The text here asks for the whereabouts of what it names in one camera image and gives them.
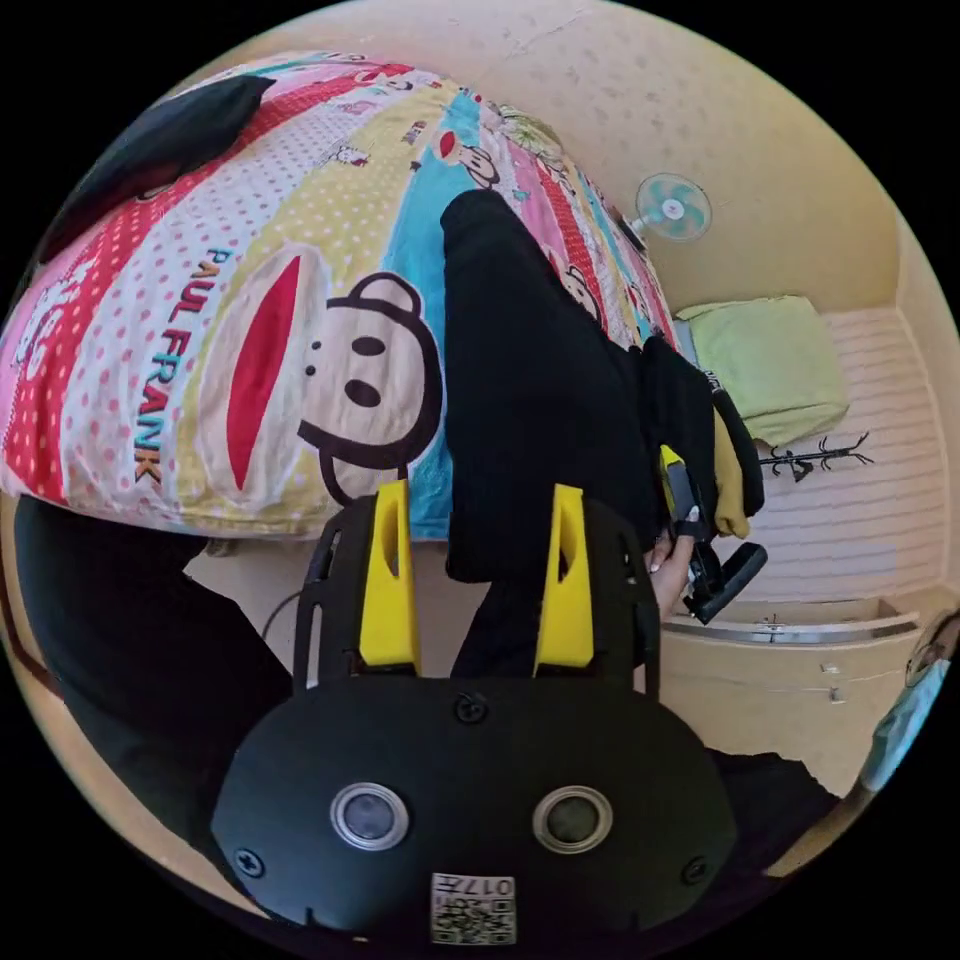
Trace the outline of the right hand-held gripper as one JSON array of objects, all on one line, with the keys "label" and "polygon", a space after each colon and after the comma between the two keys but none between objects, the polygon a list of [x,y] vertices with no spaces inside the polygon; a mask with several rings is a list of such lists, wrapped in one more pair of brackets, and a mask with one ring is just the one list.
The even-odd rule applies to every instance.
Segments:
[{"label": "right hand-held gripper", "polygon": [[[714,411],[714,474],[717,504],[714,522],[722,537],[745,540],[750,525],[744,507],[743,473],[727,427]],[[689,566],[690,602],[712,602],[721,592],[721,564],[712,546],[701,497],[682,459],[666,444],[659,448],[661,485],[676,535],[689,536],[693,550]]]}]

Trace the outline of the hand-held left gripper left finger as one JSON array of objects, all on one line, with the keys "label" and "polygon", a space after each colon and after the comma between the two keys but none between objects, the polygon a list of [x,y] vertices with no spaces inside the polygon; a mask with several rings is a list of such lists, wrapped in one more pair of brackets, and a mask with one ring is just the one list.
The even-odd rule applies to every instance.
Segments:
[{"label": "hand-held left gripper left finger", "polygon": [[420,644],[405,479],[379,489],[370,533],[360,658],[368,669],[418,669]]}]

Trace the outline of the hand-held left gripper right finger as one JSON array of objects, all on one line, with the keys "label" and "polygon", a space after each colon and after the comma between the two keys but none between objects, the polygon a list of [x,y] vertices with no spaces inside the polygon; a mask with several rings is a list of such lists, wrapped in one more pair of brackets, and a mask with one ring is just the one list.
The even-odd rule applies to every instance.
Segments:
[{"label": "hand-held left gripper right finger", "polygon": [[592,596],[583,492],[554,487],[534,665],[588,667],[594,658]]}]

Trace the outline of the person's right hand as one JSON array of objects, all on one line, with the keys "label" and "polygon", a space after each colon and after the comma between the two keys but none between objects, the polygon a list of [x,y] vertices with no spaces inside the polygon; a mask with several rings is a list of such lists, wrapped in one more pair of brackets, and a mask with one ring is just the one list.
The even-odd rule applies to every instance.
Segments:
[{"label": "person's right hand", "polygon": [[645,557],[648,575],[662,616],[669,615],[688,586],[688,572],[697,543],[688,528],[699,523],[699,509],[693,507],[685,520],[684,532],[664,530]]}]

